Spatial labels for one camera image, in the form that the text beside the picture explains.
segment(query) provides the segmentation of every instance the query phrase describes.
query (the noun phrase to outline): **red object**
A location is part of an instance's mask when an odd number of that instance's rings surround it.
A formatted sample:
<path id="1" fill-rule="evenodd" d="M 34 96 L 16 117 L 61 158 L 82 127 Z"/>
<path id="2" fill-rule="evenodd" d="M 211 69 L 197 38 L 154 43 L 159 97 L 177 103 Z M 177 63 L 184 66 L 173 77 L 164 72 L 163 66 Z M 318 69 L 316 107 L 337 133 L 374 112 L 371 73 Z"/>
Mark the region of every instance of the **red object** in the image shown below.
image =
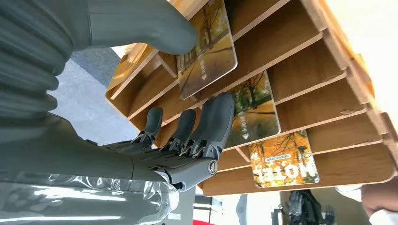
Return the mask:
<path id="1" fill-rule="evenodd" d="M 194 220 L 192 225 L 214 225 L 214 224 L 203 222 L 203 221 L 199 221 L 199 220 Z"/>

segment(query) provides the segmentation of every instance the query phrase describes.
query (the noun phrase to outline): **transparent plastic cover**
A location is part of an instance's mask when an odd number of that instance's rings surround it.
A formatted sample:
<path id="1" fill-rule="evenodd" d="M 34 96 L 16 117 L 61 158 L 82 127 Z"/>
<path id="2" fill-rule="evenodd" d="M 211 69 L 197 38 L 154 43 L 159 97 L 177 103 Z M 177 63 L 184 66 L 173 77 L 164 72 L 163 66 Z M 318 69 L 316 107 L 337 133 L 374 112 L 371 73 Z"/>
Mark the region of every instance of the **transparent plastic cover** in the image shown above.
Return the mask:
<path id="1" fill-rule="evenodd" d="M 166 182 L 0 171 L 0 224 L 146 225 L 179 201 Z"/>

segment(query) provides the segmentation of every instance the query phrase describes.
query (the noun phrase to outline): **person's arm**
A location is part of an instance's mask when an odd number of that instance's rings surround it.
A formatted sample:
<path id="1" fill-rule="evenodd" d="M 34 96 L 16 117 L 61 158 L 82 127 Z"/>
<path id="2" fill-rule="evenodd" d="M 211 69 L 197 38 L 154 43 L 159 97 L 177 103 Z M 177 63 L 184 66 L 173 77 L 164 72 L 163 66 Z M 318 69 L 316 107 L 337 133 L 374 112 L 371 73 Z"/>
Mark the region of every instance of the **person's arm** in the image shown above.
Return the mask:
<path id="1" fill-rule="evenodd" d="M 398 212 L 398 177 L 385 183 L 364 185 L 361 193 L 362 205 L 369 217 L 379 210 Z"/>

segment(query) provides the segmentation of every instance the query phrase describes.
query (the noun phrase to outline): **yellow leaves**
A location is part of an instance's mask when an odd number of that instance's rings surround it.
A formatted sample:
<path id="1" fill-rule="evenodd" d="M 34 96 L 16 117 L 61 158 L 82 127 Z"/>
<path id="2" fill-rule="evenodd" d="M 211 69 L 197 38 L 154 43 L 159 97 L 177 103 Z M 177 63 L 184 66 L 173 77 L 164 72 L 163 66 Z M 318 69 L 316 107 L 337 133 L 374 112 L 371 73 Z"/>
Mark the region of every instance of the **yellow leaves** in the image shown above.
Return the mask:
<path id="1" fill-rule="evenodd" d="M 251 144 L 249 152 L 261 188 L 319 181 L 305 130 Z"/>

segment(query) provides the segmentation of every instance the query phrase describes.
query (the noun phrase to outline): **black object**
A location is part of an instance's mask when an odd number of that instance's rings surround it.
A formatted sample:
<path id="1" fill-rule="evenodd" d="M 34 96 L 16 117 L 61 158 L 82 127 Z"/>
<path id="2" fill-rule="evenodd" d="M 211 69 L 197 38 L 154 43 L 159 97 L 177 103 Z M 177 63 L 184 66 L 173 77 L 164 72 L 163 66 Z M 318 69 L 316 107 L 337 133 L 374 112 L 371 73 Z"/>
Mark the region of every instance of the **black object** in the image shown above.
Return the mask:
<path id="1" fill-rule="evenodd" d="M 321 205 L 311 190 L 291 191 L 289 197 L 289 225 L 320 225 L 324 223 Z"/>
<path id="2" fill-rule="evenodd" d="M 325 224 L 334 225 L 336 220 L 335 209 L 331 205 L 326 206 Z"/>

